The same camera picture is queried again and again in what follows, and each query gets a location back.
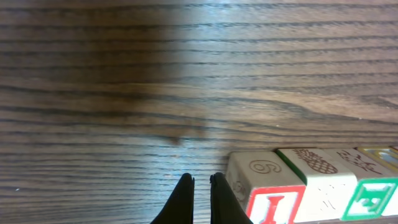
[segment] wooden table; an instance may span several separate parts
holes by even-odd
[[[397,1],[225,2],[2,0],[0,223],[149,223],[184,172],[209,223],[231,151],[398,144]]]

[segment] toy block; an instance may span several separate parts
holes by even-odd
[[[276,153],[231,153],[226,179],[254,224],[293,223],[305,185]]]
[[[358,179],[358,185],[342,220],[398,215],[398,198],[392,199],[392,195],[398,197],[396,192],[394,193],[398,179],[393,172],[355,149],[325,149],[325,152],[349,168]]]
[[[307,185],[294,222],[341,218],[356,187],[355,175],[321,149],[278,149]]]
[[[358,151],[398,173],[398,150],[391,147],[358,147]]]

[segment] wood grain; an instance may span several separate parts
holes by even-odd
[[[184,172],[209,223],[231,151],[397,145],[397,62],[395,0],[3,0],[0,223],[149,223]]]

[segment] green block face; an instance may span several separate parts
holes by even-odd
[[[344,221],[377,218],[398,186],[398,179],[360,180],[341,218]]]

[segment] pineapple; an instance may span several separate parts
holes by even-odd
[[[311,169],[322,174],[337,173],[337,168],[325,161],[322,156],[310,152],[308,149],[293,149],[293,151],[298,155],[298,158],[304,160]]]

